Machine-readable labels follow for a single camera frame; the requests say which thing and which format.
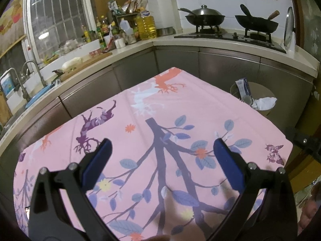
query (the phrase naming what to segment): stainless steel container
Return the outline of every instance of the stainless steel container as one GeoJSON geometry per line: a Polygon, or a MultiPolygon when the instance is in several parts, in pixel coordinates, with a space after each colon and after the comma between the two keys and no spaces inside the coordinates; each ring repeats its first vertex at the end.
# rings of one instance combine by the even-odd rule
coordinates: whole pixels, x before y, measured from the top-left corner
{"type": "Polygon", "coordinates": [[[173,27],[157,29],[156,32],[157,32],[157,37],[176,34],[176,31],[173,27]]]}

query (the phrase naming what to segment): pink tablecloth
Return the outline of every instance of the pink tablecloth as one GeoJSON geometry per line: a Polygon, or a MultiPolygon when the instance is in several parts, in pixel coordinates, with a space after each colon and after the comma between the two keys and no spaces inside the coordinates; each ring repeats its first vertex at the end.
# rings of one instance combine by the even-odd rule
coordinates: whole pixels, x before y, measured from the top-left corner
{"type": "MultiPolygon", "coordinates": [[[[238,192],[212,152],[216,138],[269,170],[284,165],[292,149],[248,105],[171,68],[89,109],[21,153],[13,189],[17,220],[26,233],[24,208],[39,169],[65,169],[105,137],[113,154],[87,195],[115,235],[133,241],[161,233],[173,240],[205,240],[224,219],[238,192]]],[[[66,207],[81,229],[70,204],[66,207]]]]}

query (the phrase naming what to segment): blue gripper pad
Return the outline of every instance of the blue gripper pad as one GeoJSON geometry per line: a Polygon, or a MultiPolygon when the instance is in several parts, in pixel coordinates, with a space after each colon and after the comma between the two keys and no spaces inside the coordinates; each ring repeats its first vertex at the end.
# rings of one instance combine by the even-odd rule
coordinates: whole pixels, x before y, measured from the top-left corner
{"type": "Polygon", "coordinates": [[[94,152],[86,154],[86,156],[81,160],[80,165],[82,162],[85,164],[88,162],[81,177],[81,189],[83,191],[88,191],[94,188],[102,170],[112,154],[112,151],[113,147],[111,141],[109,139],[104,139],[94,152]]]}
{"type": "Polygon", "coordinates": [[[242,193],[245,189],[243,169],[246,162],[244,159],[240,154],[230,151],[221,138],[214,141],[213,151],[231,187],[242,193]]]}

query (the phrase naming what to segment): frying pan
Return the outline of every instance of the frying pan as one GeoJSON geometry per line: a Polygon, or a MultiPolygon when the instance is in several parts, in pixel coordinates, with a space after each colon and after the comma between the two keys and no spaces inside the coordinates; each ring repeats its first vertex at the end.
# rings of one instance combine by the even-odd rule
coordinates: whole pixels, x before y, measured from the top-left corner
{"type": "Polygon", "coordinates": [[[224,18],[225,18],[224,15],[219,15],[219,14],[217,14],[217,15],[214,15],[214,14],[197,15],[194,12],[192,12],[191,10],[186,9],[186,8],[180,8],[179,11],[190,13],[189,15],[187,15],[185,17],[190,24],[193,24],[195,26],[219,26],[224,21],[224,18]]]}
{"type": "Polygon", "coordinates": [[[253,17],[248,8],[243,4],[241,4],[240,7],[245,15],[236,15],[235,18],[245,29],[263,33],[273,33],[277,29],[279,24],[271,20],[280,14],[279,11],[275,11],[268,19],[264,19],[261,17],[253,17]]]}

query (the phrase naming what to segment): kitchen cabinet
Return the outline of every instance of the kitchen cabinet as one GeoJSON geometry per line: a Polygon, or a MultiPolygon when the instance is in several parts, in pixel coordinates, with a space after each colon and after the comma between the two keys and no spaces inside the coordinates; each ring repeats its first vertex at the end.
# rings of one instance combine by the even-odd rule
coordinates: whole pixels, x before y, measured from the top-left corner
{"type": "Polygon", "coordinates": [[[0,202],[9,215],[15,215],[13,207],[13,177],[20,153],[32,143],[66,123],[70,116],[59,98],[53,100],[33,117],[14,137],[0,157],[0,202]]]}
{"type": "Polygon", "coordinates": [[[238,79],[256,82],[260,57],[234,51],[200,48],[200,78],[221,90],[230,92],[238,79]]]}
{"type": "Polygon", "coordinates": [[[156,60],[159,72],[177,67],[199,78],[198,47],[158,46],[156,60]]]}
{"type": "Polygon", "coordinates": [[[158,74],[155,54],[152,49],[146,49],[126,57],[112,66],[122,91],[158,74]]]}
{"type": "Polygon", "coordinates": [[[113,68],[103,70],[84,79],[60,98],[72,118],[120,92],[113,68]]]}
{"type": "Polygon", "coordinates": [[[261,58],[258,83],[274,93],[277,102],[268,119],[280,130],[294,127],[312,90],[313,78],[290,66],[261,58]]]}

